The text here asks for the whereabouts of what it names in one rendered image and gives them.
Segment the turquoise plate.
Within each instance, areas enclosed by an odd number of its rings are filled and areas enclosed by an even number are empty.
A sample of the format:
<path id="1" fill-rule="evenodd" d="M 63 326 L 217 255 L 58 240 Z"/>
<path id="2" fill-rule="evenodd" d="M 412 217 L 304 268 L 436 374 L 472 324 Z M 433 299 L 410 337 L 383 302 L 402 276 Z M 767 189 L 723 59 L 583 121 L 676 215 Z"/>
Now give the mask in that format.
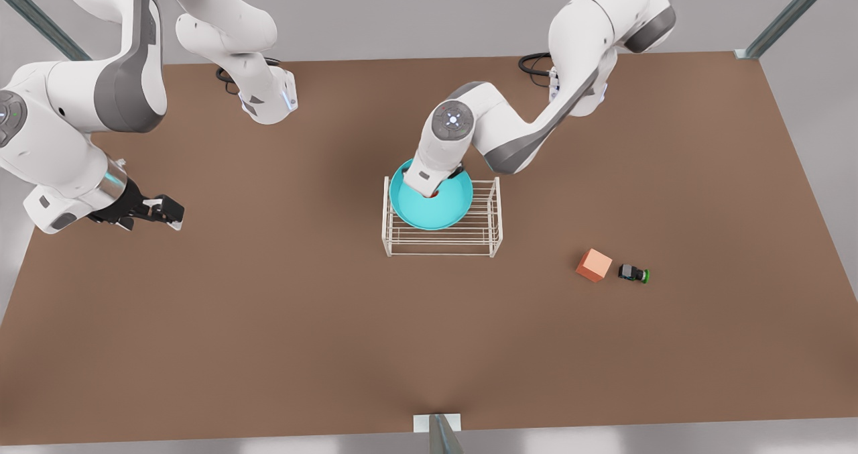
<path id="1" fill-rule="evenodd" d="M 437 194 L 423 197 L 404 184 L 404 173 L 413 160 L 403 163 L 390 179 L 388 197 L 396 215 L 412 227 L 442 230 L 456 224 L 468 213 L 474 199 L 473 182 L 466 170 L 440 183 Z"/>

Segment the orange cube block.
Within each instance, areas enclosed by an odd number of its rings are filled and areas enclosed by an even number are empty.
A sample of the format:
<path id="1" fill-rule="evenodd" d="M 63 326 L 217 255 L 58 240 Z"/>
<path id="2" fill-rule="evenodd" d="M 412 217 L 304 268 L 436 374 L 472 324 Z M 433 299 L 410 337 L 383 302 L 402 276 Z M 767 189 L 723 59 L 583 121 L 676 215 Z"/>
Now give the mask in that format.
<path id="1" fill-rule="evenodd" d="M 591 248 L 585 252 L 575 271 L 588 280 L 598 282 L 609 273 L 612 262 L 612 258 Z"/>

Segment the silver frame post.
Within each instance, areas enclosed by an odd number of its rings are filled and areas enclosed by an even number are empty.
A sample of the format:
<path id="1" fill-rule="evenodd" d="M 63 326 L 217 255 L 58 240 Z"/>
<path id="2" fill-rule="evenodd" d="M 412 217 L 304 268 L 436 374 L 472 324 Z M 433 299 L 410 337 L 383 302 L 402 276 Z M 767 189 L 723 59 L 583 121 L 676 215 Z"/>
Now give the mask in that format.
<path id="1" fill-rule="evenodd" d="M 49 44 L 73 62 L 86 62 L 92 58 L 43 11 L 33 0 L 3 0 L 27 21 Z"/>
<path id="2" fill-rule="evenodd" d="M 746 48 L 733 51 L 738 60 L 759 60 L 818 0 L 791 0 Z"/>
<path id="3" fill-rule="evenodd" d="M 428 433 L 429 454 L 464 454 L 456 434 L 462 430 L 462 415 L 417 414 L 413 416 L 413 432 Z"/>

